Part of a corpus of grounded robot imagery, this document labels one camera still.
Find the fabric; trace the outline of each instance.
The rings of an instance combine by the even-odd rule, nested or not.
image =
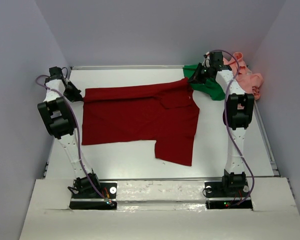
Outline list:
[[[82,145],[156,140],[156,158],[191,166],[199,108],[187,80],[86,89]]]
[[[239,62],[239,74],[236,77],[236,81],[240,85],[240,87],[245,90],[248,94],[253,94],[254,99],[258,100],[260,98],[260,91],[259,88],[264,83],[264,78],[261,76],[260,73],[252,73],[251,70],[247,67],[244,61],[244,55],[241,52],[235,52],[233,56]],[[236,61],[231,58],[230,61],[223,59],[223,63],[225,65],[230,65],[232,68],[233,75],[235,75],[238,71],[238,65]]]
[[[197,64],[185,65],[183,68],[183,75],[187,78],[190,78],[194,74],[197,66]],[[193,90],[209,94],[211,99],[214,101],[222,101],[225,99],[226,95],[222,87],[216,82],[215,79],[207,79],[205,84],[191,83],[190,85]]]

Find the white table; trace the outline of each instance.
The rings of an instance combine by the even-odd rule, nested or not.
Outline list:
[[[85,95],[87,88],[126,87],[169,83],[184,77],[181,68],[73,70],[70,80]],[[200,108],[193,145],[192,166],[155,158],[155,141],[82,146],[83,154],[100,179],[175,179],[221,177],[227,161],[228,135],[223,123],[223,101],[194,91]],[[83,103],[72,104],[82,126]],[[255,176],[273,176],[267,147],[254,114],[246,132],[244,155]],[[74,171],[58,141],[54,141],[46,179],[73,179]]]

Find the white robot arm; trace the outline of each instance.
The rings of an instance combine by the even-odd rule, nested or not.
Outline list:
[[[252,120],[255,98],[253,94],[246,93],[234,79],[230,66],[224,65],[221,51],[210,52],[208,61],[207,59],[208,54],[205,55],[204,64],[198,65],[188,81],[194,84],[205,84],[207,79],[215,80],[224,92],[231,83],[224,111],[227,115],[228,133],[233,140],[228,136],[228,155],[224,175],[221,182],[205,182],[205,186],[210,187],[210,190],[206,191],[207,198],[222,198],[241,192],[247,185],[244,161],[236,147],[243,153],[246,129]],[[225,112],[223,112],[223,122],[226,124]]]
[[[73,194],[93,196],[96,191],[92,183],[97,190],[101,190],[101,184],[81,150],[79,156],[75,116],[63,96],[71,102],[82,101],[83,98],[80,90],[64,78],[61,68],[52,67],[49,72],[50,77],[45,79],[46,96],[37,108],[48,133],[61,144],[72,165],[75,182],[74,187],[68,187],[69,190]]]
[[[223,91],[226,92],[227,87],[231,80],[233,79],[234,75],[230,70],[222,70],[218,71],[216,74],[216,82],[222,87]],[[238,82],[234,80],[229,89],[229,95],[236,94],[236,95],[245,95],[246,92],[239,86]],[[233,130],[232,128],[229,129],[232,135],[233,140],[235,141],[236,145],[239,147],[240,151],[243,153],[244,151],[244,140],[246,129],[244,127],[236,128]],[[242,174],[245,172],[244,163],[241,159],[238,150],[236,149],[234,143],[228,136],[228,155],[227,161],[224,168],[229,174],[234,173]]]

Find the red polo shirt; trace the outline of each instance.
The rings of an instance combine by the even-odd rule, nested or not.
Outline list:
[[[199,108],[187,80],[86,89],[82,145],[156,140],[156,158],[191,166]]]

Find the pink garment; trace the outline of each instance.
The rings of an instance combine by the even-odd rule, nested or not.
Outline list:
[[[248,94],[253,94],[254,99],[258,100],[260,98],[260,86],[264,83],[264,78],[260,73],[252,73],[251,70],[247,67],[244,61],[244,55],[241,52],[235,52],[233,56],[239,62],[239,74],[236,77],[236,81],[239,83],[240,87],[245,90]],[[236,61],[231,58],[230,61],[223,59],[225,65],[230,65],[232,68],[233,75],[237,73],[238,65]]]

